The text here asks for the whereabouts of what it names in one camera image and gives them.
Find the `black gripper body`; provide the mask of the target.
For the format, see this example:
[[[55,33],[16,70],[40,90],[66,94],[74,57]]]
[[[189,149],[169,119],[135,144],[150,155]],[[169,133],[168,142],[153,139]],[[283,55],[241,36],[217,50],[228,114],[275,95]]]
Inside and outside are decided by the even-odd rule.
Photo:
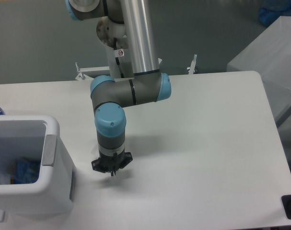
[[[118,169],[124,168],[124,153],[114,156],[106,156],[101,154],[99,157],[99,163],[97,165],[97,171],[102,173],[115,172]]]

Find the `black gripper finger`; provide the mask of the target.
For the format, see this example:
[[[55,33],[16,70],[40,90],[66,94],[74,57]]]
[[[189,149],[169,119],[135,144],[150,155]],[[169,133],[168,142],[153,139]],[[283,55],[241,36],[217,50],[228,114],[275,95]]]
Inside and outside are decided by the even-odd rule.
[[[104,159],[96,159],[92,161],[91,164],[94,171],[100,173],[110,173],[111,176],[114,176],[116,174],[115,165],[110,161],[106,161]]]
[[[119,169],[125,168],[131,161],[132,161],[131,152],[122,151],[120,154],[118,154],[117,164]]]

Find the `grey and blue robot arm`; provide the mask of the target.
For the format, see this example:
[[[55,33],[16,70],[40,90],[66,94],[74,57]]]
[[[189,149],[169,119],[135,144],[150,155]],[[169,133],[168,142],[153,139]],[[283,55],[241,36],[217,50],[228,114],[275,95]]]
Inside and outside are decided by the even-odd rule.
[[[116,81],[111,76],[95,77],[90,85],[99,157],[94,171],[115,175],[133,158],[125,151],[125,107],[165,100],[171,96],[169,76],[160,71],[155,50],[149,3],[146,0],[68,0],[66,7],[77,21],[107,17],[108,31],[119,36],[116,25],[124,26],[132,71]]]

